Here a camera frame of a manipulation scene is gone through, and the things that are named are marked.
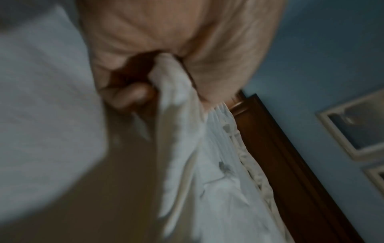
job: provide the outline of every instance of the blue wall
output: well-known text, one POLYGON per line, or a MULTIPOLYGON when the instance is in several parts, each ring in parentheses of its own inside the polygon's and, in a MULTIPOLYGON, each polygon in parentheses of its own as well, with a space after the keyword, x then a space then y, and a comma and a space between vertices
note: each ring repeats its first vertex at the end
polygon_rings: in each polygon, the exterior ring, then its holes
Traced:
POLYGON ((384 1, 324 0, 281 29, 244 93, 264 105, 366 243, 384 242, 384 197, 315 113, 384 87, 384 1))

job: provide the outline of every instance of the skin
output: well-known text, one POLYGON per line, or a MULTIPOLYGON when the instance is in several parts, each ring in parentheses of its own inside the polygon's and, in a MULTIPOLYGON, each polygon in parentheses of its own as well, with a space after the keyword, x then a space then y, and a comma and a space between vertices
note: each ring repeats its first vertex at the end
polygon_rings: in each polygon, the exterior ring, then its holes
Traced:
POLYGON ((242 88, 265 56, 284 0, 78 0, 100 96, 121 112, 156 101, 154 56, 182 60, 206 110, 242 88))

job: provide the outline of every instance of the white sheet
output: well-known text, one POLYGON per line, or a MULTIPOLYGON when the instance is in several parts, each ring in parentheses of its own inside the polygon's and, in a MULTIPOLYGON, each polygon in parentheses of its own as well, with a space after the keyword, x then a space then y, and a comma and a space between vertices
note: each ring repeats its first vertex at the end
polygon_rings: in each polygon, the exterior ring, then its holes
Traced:
MULTIPOLYGON (((147 218, 147 211, 131 212, 127 205, 147 209, 154 199, 153 144, 137 134, 140 121, 103 114, 86 48, 61 8, 0 33, 0 73, 0 220, 55 199, 0 235, 12 242, 39 235, 55 242, 119 242, 127 232, 151 227, 135 221, 147 218), (136 205, 131 195, 146 203, 136 205)), ((201 149, 176 228, 162 235, 210 243, 282 242, 217 113, 209 116, 201 149)), ((172 204, 175 196, 170 198, 172 204)), ((160 210, 160 218, 169 210, 160 210)))

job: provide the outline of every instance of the wooden headboard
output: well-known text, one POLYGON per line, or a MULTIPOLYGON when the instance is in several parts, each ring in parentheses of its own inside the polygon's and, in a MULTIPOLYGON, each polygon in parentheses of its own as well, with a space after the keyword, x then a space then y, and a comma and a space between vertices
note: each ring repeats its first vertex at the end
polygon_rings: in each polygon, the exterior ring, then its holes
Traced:
POLYGON ((295 242, 363 242, 257 95, 239 93, 226 104, 249 153, 267 175, 295 242))

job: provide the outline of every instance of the framed picture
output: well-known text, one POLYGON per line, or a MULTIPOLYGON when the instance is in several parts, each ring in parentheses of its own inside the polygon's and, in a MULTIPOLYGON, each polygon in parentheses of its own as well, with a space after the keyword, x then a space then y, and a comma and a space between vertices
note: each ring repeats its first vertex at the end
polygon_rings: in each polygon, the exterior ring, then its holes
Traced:
POLYGON ((384 195, 384 165, 364 170, 368 178, 379 188, 384 195))
POLYGON ((384 89, 322 111, 317 116, 353 160, 384 157, 384 89))

